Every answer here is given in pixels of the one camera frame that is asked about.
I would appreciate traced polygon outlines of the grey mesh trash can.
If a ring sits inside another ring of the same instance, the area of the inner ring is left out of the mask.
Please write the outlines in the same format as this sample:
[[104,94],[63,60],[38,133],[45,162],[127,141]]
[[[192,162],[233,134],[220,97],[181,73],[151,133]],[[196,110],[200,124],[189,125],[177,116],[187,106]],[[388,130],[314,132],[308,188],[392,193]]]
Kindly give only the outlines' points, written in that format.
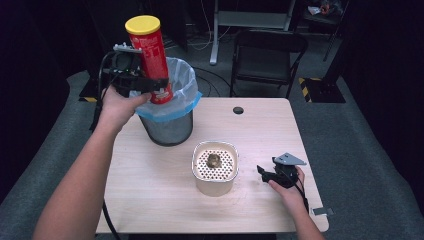
[[166,122],[154,122],[143,117],[140,117],[140,120],[149,138],[155,144],[165,147],[183,143],[193,130],[193,112]]

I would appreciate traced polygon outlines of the brown wet residue lump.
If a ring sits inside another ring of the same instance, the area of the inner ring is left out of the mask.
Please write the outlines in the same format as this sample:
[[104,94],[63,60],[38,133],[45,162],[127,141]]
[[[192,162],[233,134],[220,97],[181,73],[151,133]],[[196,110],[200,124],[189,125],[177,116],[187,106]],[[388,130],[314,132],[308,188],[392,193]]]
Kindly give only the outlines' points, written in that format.
[[215,153],[209,154],[206,161],[206,165],[209,168],[221,168],[222,167],[221,157]]

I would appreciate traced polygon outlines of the dark table with clutter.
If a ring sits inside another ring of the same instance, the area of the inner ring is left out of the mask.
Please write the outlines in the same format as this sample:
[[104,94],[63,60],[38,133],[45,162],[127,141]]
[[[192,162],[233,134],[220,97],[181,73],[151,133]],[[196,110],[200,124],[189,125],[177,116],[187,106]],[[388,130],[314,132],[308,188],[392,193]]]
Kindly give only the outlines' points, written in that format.
[[308,23],[330,29],[329,45],[323,61],[328,59],[349,4],[350,0],[312,0],[301,15]]

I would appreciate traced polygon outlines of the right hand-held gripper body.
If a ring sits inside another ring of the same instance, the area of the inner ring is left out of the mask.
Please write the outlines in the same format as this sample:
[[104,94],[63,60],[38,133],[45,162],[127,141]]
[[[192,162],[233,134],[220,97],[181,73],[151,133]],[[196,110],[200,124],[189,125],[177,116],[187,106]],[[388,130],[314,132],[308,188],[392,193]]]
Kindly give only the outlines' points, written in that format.
[[278,176],[276,182],[284,188],[291,188],[298,181],[296,166],[306,165],[305,161],[290,153],[284,153],[278,157],[273,157],[272,161],[275,164],[274,170]]

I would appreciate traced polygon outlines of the beige container with perforated strainer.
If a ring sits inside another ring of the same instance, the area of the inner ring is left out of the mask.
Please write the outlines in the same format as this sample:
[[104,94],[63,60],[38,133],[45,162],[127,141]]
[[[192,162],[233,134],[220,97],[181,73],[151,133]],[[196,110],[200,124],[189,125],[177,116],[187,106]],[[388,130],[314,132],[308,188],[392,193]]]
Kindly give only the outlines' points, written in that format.
[[[221,157],[221,168],[209,168],[206,165],[208,155],[211,153]],[[191,163],[198,190],[211,197],[227,194],[232,189],[238,175],[238,157],[238,151],[233,144],[220,141],[199,143],[193,151]]]

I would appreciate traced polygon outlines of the person's left hand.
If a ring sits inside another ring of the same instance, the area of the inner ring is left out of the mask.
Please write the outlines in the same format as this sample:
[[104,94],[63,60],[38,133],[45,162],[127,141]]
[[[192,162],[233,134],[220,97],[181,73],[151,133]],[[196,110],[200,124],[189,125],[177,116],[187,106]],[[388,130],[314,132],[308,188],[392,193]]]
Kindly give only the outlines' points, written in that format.
[[150,93],[125,98],[111,86],[104,91],[102,111],[96,126],[96,132],[117,134],[134,115],[137,107],[151,99]]

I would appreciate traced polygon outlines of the white desk frame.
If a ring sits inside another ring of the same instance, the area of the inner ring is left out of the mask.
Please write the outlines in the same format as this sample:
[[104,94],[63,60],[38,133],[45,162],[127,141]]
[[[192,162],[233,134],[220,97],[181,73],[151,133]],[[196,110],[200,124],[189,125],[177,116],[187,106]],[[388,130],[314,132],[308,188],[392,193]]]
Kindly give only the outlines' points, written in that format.
[[288,31],[297,0],[288,0],[289,7],[286,13],[221,11],[219,0],[214,0],[213,42],[209,63],[214,66],[218,61],[220,26],[273,28]]

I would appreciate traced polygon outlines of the translucent blue trash bag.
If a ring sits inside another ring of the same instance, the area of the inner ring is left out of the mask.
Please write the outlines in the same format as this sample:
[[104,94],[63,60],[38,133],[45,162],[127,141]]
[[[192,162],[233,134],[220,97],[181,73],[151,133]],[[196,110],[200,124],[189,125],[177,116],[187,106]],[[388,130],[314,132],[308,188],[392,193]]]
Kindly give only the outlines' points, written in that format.
[[202,94],[198,91],[194,69],[184,60],[167,57],[169,78],[173,98],[165,104],[151,102],[140,105],[135,112],[154,122],[167,122],[190,113],[198,104]]

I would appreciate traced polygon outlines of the black base with striped edge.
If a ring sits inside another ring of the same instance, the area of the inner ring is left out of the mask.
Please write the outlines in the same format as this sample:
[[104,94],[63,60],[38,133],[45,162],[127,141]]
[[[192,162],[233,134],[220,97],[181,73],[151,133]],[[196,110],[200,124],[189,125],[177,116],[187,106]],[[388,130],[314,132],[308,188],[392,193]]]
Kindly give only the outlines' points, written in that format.
[[304,99],[308,103],[345,103],[336,84],[329,84],[320,78],[298,79]]
[[104,77],[104,73],[100,73],[97,77],[90,77],[79,93],[79,100],[96,103],[103,96],[103,90],[106,87]]

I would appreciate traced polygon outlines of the red can with yellow lid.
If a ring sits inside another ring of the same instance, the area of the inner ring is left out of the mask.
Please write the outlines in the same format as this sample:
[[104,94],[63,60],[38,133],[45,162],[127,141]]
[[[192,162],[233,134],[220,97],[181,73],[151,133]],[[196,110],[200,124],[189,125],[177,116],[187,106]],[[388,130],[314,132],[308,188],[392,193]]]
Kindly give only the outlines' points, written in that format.
[[154,80],[169,79],[160,20],[151,15],[136,16],[126,21],[125,29],[132,46],[142,50],[141,68],[145,76]]

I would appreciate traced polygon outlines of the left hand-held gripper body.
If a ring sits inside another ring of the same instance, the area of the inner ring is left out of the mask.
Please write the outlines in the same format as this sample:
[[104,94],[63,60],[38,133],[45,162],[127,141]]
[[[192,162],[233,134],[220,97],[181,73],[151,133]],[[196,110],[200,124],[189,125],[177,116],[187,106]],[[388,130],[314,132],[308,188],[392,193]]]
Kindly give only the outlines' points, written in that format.
[[128,97],[131,91],[148,91],[147,80],[141,70],[141,49],[115,44],[101,62],[101,89],[113,85],[119,94]]

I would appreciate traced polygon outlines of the black folding chair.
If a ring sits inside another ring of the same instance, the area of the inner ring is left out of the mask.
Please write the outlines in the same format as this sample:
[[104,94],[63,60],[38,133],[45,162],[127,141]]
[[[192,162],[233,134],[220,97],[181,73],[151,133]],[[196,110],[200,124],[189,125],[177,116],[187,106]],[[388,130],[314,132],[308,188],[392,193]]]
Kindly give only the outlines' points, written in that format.
[[308,41],[300,34],[272,29],[245,29],[234,39],[230,96],[237,81],[287,87],[290,96]]

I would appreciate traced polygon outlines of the person's right hand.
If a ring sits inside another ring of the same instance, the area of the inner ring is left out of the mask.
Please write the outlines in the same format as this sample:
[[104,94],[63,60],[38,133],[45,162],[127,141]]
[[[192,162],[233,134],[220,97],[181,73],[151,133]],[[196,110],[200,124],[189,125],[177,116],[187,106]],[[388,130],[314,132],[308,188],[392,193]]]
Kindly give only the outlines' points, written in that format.
[[291,188],[284,188],[273,180],[268,182],[269,186],[281,196],[283,205],[293,218],[309,215],[304,205],[302,194],[299,192],[299,190],[303,190],[305,175],[300,167],[296,167],[296,170],[298,172],[298,182]]

